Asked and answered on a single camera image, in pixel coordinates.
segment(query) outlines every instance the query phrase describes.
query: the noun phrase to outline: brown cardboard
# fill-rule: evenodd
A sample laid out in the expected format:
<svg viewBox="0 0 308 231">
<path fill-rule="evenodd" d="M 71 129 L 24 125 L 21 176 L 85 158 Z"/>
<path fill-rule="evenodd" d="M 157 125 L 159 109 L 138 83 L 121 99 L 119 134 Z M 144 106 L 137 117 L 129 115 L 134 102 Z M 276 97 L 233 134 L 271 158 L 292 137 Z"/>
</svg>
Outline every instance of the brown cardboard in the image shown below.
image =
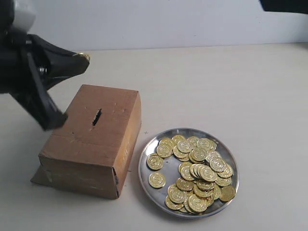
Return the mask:
<svg viewBox="0 0 308 231">
<path fill-rule="evenodd" d="M 141 126 L 138 91 L 82 85 L 66 112 L 68 120 L 44 145 L 31 181 L 118 198 Z"/>
</svg>

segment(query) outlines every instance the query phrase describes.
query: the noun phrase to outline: plate rim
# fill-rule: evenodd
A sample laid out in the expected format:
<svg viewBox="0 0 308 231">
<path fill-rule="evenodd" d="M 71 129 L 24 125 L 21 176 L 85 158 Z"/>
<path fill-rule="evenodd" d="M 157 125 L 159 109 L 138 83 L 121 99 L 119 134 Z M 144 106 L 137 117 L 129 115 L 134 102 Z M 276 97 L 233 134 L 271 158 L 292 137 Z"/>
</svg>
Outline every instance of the plate rim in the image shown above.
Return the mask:
<svg viewBox="0 0 308 231">
<path fill-rule="evenodd" d="M 239 182 L 240 182 L 240 178 L 239 178 L 239 170 L 238 170 L 238 165 L 236 163 L 236 160 L 232 154 L 232 152 L 229 150 L 229 148 L 227 146 L 225 146 L 225 144 L 223 142 L 221 142 L 219 139 L 217 139 L 215 136 L 205 132 L 205 131 L 202 131 L 202 130 L 199 130 L 199 129 L 195 129 L 195 128 L 171 128 L 171 129 L 168 129 L 168 130 L 165 130 L 163 132 L 160 132 L 158 134 L 156 134 L 155 136 L 153 136 L 153 138 L 147 142 L 147 144 L 145 145 L 145 147 L 143 148 L 141 154 L 140 154 L 140 157 L 139 157 L 139 162 L 138 162 L 138 176 L 139 176 L 139 182 L 142 186 L 142 189 L 143 191 L 145 192 L 145 194 L 149 197 L 149 199 L 154 202 L 160 209 L 162 209 L 163 211 L 173 215 L 173 216 L 176 216 L 176 217 L 180 217 L 180 218 L 187 218 L 187 219 L 198 219 L 198 218 L 206 218 L 206 217 L 210 217 L 212 215 L 215 215 L 219 212 L 221 212 L 223 209 L 225 209 L 234 199 L 226 202 L 222 207 L 220 207 L 219 209 L 211 212 L 211 213 L 208 213 L 208 214 L 203 214 L 203 215 L 199 215 L 199 216 L 192 216 L 192 215 L 186 215 L 186 214 L 180 214 L 180 213 L 176 213 L 170 209 L 167 209 L 166 207 L 160 205 L 150 194 L 149 192 L 146 190 L 143 182 L 142 182 L 142 178 L 141 178 L 141 159 L 142 159 L 142 155 L 144 154 L 145 150 L 148 148 L 148 146 L 150 145 L 150 143 L 152 143 L 156 137 L 158 137 L 159 135 L 162 135 L 163 133 L 166 133 L 166 132 L 169 132 L 169 131 L 173 131 L 173 130 L 180 130 L 180 129 L 190 129 L 190 130 L 194 130 L 194 131 L 198 131 L 198 132 L 202 132 L 202 133 L 205 133 L 213 138 L 215 138 L 220 144 L 222 144 L 224 146 L 224 148 L 226 148 L 226 150 L 228 151 L 228 153 L 230 154 L 230 156 L 232 157 L 233 161 L 234 161 L 234 164 L 235 164 L 235 167 L 236 167 L 236 171 L 237 171 L 237 182 L 236 182 L 236 186 L 235 186 L 235 192 L 237 193 L 238 192 L 238 188 L 239 188 Z"/>
</svg>

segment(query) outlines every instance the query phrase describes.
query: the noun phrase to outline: stack of coins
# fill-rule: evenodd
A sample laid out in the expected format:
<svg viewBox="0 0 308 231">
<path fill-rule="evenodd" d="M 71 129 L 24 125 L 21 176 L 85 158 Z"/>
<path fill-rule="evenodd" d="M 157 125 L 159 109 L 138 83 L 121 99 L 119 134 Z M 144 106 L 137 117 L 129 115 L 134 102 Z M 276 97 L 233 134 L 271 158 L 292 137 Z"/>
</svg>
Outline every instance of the stack of coins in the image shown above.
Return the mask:
<svg viewBox="0 0 308 231">
<path fill-rule="evenodd" d="M 156 153 L 147 158 L 150 169 L 161 169 L 164 158 L 172 155 L 183 162 L 178 168 L 181 177 L 168 187 L 165 203 L 169 209 L 200 214 L 217 199 L 227 202 L 235 197 L 236 190 L 231 186 L 233 169 L 216 148 L 214 141 L 196 136 L 186 139 L 175 135 L 160 140 Z M 162 188 L 166 178 L 154 172 L 149 176 L 149 184 Z"/>
</svg>

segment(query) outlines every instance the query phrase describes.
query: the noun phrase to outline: steel plate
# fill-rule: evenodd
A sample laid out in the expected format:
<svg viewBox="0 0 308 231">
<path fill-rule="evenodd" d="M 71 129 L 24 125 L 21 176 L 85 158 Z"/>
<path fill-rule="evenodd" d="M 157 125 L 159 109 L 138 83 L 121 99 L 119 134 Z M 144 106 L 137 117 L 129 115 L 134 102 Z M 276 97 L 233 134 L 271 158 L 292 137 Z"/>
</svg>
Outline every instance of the steel plate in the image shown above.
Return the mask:
<svg viewBox="0 0 308 231">
<path fill-rule="evenodd" d="M 145 193 L 148 195 L 148 197 L 156 205 L 158 205 L 162 210 L 164 210 L 165 212 L 169 214 L 172 214 L 172 215 L 175 215 L 181 218 L 205 218 L 205 217 L 212 216 L 220 212 L 224 208 L 226 208 L 232 202 L 232 200 L 226 203 L 223 203 L 218 199 L 213 203 L 212 206 L 208 207 L 206 211 L 203 212 L 202 214 L 187 214 L 187 213 L 182 213 L 180 211 L 173 211 L 166 207 L 165 198 L 167 196 L 167 189 L 170 184 L 175 183 L 177 178 L 180 177 L 178 166 L 182 162 L 179 161 L 174 155 L 172 155 L 171 157 L 165 158 L 163 168 L 158 170 L 158 172 L 163 173 L 166 177 L 165 186 L 161 189 L 154 189 L 150 186 L 148 182 L 149 175 L 153 173 L 154 171 L 149 169 L 146 164 L 147 156 L 155 152 L 158 142 L 162 138 L 172 138 L 176 134 L 183 135 L 185 138 L 188 138 L 190 136 L 206 137 L 216 142 L 217 144 L 216 150 L 221 154 L 221 157 L 233 168 L 234 175 L 232 176 L 232 186 L 236 189 L 236 192 L 237 192 L 238 187 L 239 187 L 239 173 L 238 173 L 235 159 L 233 155 L 231 154 L 231 152 L 229 151 L 229 149 L 221 141 L 219 141 L 217 138 L 213 137 L 212 135 L 204 131 L 200 131 L 200 130 L 196 130 L 192 128 L 174 128 L 174 129 L 164 131 L 158 134 L 157 136 L 155 136 L 145 146 L 140 156 L 139 166 L 138 166 L 138 173 L 139 173 L 141 185 Z"/>
</svg>

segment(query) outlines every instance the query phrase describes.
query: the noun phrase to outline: white table surface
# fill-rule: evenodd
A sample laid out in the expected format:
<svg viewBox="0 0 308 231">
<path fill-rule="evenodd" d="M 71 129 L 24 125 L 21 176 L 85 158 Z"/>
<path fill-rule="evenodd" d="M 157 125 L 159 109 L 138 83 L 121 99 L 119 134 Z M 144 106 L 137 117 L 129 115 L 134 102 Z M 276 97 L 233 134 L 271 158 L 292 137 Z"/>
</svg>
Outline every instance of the white table surface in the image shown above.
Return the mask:
<svg viewBox="0 0 308 231">
<path fill-rule="evenodd" d="M 50 94 L 65 110 L 81 84 L 139 90 L 142 127 L 117 200 L 30 183 L 48 136 L 9 95 L 0 96 L 0 230 L 307 230 L 308 46 L 277 44 L 90 51 L 85 74 Z M 179 220 L 143 193 L 137 163 L 169 128 L 204 130 L 229 147 L 240 172 L 221 213 Z"/>
</svg>

